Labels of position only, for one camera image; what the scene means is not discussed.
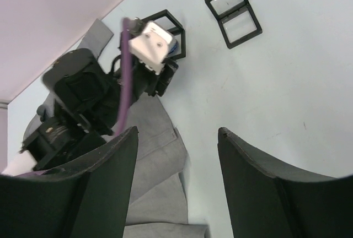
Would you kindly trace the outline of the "black frame stand right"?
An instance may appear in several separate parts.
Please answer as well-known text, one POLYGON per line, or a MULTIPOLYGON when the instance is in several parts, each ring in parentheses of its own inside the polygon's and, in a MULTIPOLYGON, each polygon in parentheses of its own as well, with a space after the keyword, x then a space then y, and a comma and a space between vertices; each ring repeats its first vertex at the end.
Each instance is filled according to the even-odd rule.
POLYGON ((209 8, 210 12, 212 13, 212 15, 217 20, 221 34, 224 38, 224 41, 228 49, 233 49, 263 33, 263 29, 253 11, 253 8, 249 0, 240 0, 238 4, 231 6, 228 9, 221 11, 220 13, 217 13, 215 7, 212 5, 212 2, 216 0, 204 0, 204 1, 207 7, 209 8), (255 26, 255 29, 251 32, 246 33, 244 36, 241 36, 238 39, 231 41, 230 37, 227 35, 225 24, 239 17, 241 14, 244 14, 244 13, 249 14, 251 21, 255 26))

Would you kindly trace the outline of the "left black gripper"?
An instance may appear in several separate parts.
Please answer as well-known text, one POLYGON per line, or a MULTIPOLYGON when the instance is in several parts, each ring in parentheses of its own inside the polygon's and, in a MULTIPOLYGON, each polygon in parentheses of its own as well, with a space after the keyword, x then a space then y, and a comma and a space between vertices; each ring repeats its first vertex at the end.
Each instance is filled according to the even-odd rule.
POLYGON ((158 95, 162 97, 165 94, 167 87, 172 81, 172 78, 174 77, 178 68, 179 66, 174 60, 167 58, 162 71, 158 75, 153 72, 149 72, 147 74, 149 85, 145 92, 149 96, 158 95))

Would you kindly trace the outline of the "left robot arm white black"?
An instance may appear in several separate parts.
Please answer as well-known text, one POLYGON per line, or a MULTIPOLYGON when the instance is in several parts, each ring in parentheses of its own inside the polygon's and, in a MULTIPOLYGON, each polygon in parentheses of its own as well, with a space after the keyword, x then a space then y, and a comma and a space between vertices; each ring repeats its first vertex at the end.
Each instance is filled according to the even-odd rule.
POLYGON ((17 163, 4 174, 18 176, 45 171, 70 162, 105 144, 120 133, 129 108, 143 106, 140 96, 162 96, 178 65, 171 59, 156 73, 137 57, 131 72, 105 73, 92 51, 80 48, 61 56, 42 81, 50 94, 37 109, 24 135, 21 152, 35 160, 33 167, 17 163))

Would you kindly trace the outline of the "grey button-up shirt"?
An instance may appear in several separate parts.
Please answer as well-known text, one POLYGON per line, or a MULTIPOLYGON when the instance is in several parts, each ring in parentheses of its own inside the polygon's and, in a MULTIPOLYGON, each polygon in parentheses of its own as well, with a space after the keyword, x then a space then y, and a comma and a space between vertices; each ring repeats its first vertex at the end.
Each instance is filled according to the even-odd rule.
POLYGON ((161 102, 144 95, 132 106, 128 124, 137 126, 141 142, 124 237, 205 237, 206 225, 188 223, 179 176, 187 151, 161 102))

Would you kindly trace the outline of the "black frame stand left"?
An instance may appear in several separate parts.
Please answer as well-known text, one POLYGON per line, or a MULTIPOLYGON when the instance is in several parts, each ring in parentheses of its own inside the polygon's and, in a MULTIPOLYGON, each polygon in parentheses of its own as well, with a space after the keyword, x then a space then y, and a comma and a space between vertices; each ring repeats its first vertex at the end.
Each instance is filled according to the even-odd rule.
POLYGON ((156 33, 168 44, 169 50, 178 42, 178 48, 168 54, 173 60, 186 57, 186 31, 181 22, 167 9, 145 18, 134 18, 128 21, 127 31, 130 39, 147 33, 156 33))

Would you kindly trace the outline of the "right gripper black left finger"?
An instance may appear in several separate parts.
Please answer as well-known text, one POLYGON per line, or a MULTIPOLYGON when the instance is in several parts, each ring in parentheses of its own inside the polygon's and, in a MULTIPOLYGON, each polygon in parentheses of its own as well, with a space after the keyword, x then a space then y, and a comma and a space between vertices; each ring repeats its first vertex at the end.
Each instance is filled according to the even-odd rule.
POLYGON ((41 175, 2 175, 1 237, 122 237, 137 150, 130 127, 41 175))

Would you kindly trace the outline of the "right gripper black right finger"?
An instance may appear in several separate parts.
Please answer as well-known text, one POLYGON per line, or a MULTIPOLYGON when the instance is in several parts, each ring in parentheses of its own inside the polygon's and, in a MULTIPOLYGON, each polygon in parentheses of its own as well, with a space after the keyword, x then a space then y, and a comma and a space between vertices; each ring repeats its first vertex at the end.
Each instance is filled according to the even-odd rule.
POLYGON ((234 237, 352 237, 352 176, 300 169, 225 127, 218 156, 234 237))

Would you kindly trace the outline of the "black frame stand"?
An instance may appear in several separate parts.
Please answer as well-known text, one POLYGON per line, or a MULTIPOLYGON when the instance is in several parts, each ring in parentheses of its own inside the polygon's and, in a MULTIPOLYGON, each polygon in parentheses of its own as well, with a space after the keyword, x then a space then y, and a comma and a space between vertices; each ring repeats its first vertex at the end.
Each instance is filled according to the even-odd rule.
POLYGON ((169 50, 178 42, 178 48, 168 54, 173 60, 186 57, 186 31, 181 22, 167 9, 145 18, 134 18, 128 21, 127 31, 130 39, 147 33, 156 33, 168 44, 169 50))
POLYGON ((253 11, 253 8, 249 0, 240 0, 238 4, 231 6, 228 9, 221 11, 220 13, 217 13, 215 7, 212 5, 212 2, 216 0, 204 0, 204 1, 207 7, 209 8, 210 12, 212 13, 212 15, 217 20, 221 34, 224 38, 224 41, 228 49, 233 49, 263 33, 263 29, 253 11), (244 36, 241 36, 238 39, 231 41, 230 37, 227 35, 225 24, 239 17, 241 14, 244 14, 244 13, 249 14, 251 21, 255 26, 255 29, 251 32, 246 33, 244 36))

